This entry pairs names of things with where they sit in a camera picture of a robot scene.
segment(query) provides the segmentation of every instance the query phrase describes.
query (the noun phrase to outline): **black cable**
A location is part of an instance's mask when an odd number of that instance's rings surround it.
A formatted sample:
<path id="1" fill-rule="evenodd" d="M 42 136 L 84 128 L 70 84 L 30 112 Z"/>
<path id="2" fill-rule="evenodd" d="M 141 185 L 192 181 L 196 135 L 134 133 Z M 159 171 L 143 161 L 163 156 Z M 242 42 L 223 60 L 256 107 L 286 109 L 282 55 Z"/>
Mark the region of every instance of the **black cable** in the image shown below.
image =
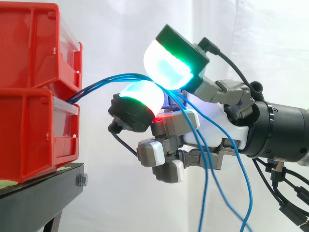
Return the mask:
<path id="1" fill-rule="evenodd" d="M 254 160 L 258 161 L 260 164 L 264 165 L 265 167 L 267 167 L 267 166 L 268 166 L 268 164 L 267 164 L 267 163 L 265 163 L 264 161 L 262 161 L 262 160 L 261 160 L 261 159 L 259 159 L 259 158 L 256 158 L 256 159 L 254 159 Z"/>
<path id="2" fill-rule="evenodd" d="M 304 183 L 306 183 L 307 185 L 309 185 L 309 180 L 307 180 L 305 177 L 303 177 L 302 175 L 292 171 L 292 170 L 289 170 L 289 169 L 286 169 L 286 173 L 287 174 L 290 174 L 298 179 L 300 179 L 301 181 L 303 181 Z"/>
<path id="3" fill-rule="evenodd" d="M 131 148 L 128 144 L 125 143 L 125 141 L 123 141 L 121 138 L 119 138 L 119 136 L 117 134 L 111 133 L 112 136 L 114 136 L 114 138 L 121 143 L 121 145 L 123 145 L 126 149 L 128 149 L 130 152 L 132 152 L 133 155 L 135 155 L 137 157 L 137 152 Z"/>
<path id="4" fill-rule="evenodd" d="M 280 198 L 276 195 L 276 193 L 274 192 L 274 190 L 271 188 L 270 184 L 267 182 L 262 170 L 260 169 L 260 166 L 258 165 L 258 163 L 256 162 L 257 159 L 252 159 L 257 171 L 259 172 L 264 184 L 266 185 L 266 187 L 268 188 L 268 190 L 270 191 L 271 195 L 278 201 L 278 203 L 282 203 L 282 201 L 280 200 Z"/>
<path id="5" fill-rule="evenodd" d="M 294 190 L 297 189 L 296 186 L 295 186 L 292 182 L 290 182 L 289 180 L 284 179 L 284 181 L 285 181 L 285 183 L 287 183 L 289 186 L 291 186 Z"/>
<path id="6" fill-rule="evenodd" d="M 235 70 L 235 72 L 238 74 L 238 76 L 241 78 L 241 80 L 244 82 L 246 86 L 250 88 L 251 96 L 256 100 L 256 101 L 264 101 L 264 96 L 262 94 L 263 87 L 261 83 L 259 82 L 252 82 L 252 84 L 255 86 L 255 88 L 252 87 L 252 85 L 247 81 L 246 77 L 240 69 L 234 64 L 233 61 L 230 60 L 226 55 L 224 55 L 221 51 L 218 52 L 218 56 L 220 56 L 226 63 L 228 63 L 232 69 Z"/>
<path id="7" fill-rule="evenodd" d="M 276 195 L 284 202 L 284 203 L 291 203 L 288 199 L 286 199 L 281 192 L 278 190 L 278 187 L 276 185 L 273 186 L 274 192 L 276 193 Z M 294 205 L 300 212 L 302 212 L 304 215 L 306 215 L 307 217 L 309 217 L 309 212 L 297 207 L 296 205 Z"/>

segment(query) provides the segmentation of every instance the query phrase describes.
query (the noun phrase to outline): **cable connector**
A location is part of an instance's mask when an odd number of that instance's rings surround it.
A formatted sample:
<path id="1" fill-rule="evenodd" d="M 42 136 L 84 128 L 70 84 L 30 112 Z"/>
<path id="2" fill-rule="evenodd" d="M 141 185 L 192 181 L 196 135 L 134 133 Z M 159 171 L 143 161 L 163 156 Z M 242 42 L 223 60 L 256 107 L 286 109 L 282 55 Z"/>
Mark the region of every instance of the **cable connector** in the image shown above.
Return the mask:
<path id="1" fill-rule="evenodd" d="M 297 192 L 297 197 L 309 205 L 309 191 L 302 186 L 296 187 L 295 191 Z"/>
<path id="2" fill-rule="evenodd" d="M 281 203 L 280 209 L 296 226 L 303 225 L 307 222 L 307 217 L 292 203 Z"/>
<path id="3" fill-rule="evenodd" d="M 204 51 L 204 52 L 210 52 L 214 55 L 218 55 L 220 53 L 220 49 L 214 45 L 209 39 L 204 37 L 199 43 L 198 46 Z"/>
<path id="4" fill-rule="evenodd" d="M 306 223 L 302 224 L 299 228 L 304 232 L 309 232 L 309 222 L 307 221 Z"/>

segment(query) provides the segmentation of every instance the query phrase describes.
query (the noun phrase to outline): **black cylindrical joint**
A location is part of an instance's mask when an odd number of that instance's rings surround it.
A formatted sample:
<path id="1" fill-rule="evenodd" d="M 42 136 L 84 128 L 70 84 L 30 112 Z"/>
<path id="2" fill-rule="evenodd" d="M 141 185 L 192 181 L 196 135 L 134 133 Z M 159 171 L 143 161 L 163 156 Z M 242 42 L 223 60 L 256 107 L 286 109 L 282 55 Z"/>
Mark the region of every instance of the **black cylindrical joint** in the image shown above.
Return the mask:
<path id="1" fill-rule="evenodd" d="M 155 117 L 146 105 L 130 97 L 117 98 L 108 113 L 121 119 L 133 132 L 145 132 Z"/>
<path id="2" fill-rule="evenodd" d="M 256 101 L 258 115 L 249 126 L 247 144 L 241 152 L 251 158 L 297 162 L 309 150 L 309 113 L 300 108 Z"/>

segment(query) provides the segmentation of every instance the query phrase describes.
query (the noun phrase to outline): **red storage bin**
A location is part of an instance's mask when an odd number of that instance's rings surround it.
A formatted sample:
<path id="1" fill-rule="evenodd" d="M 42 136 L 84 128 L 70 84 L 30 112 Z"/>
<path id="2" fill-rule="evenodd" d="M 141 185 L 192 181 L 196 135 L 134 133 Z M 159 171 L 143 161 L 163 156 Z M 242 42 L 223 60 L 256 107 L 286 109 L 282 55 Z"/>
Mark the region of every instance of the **red storage bin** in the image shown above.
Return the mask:
<path id="1" fill-rule="evenodd" d="M 23 183 L 78 159 L 78 105 L 48 89 L 0 88 L 0 109 L 0 180 Z"/>
<path id="2" fill-rule="evenodd" d="M 0 87 L 47 88 L 67 100 L 82 87 L 82 44 L 53 3 L 0 1 Z"/>

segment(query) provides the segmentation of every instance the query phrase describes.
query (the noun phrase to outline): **red light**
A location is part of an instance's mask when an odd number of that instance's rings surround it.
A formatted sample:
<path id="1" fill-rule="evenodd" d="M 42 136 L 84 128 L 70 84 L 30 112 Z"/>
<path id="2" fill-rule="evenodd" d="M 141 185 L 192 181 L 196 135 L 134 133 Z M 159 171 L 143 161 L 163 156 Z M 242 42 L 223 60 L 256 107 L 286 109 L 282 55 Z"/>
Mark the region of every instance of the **red light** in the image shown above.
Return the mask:
<path id="1" fill-rule="evenodd" d="M 163 116 L 158 115 L 157 117 L 154 118 L 152 122 L 161 122 L 163 120 Z"/>

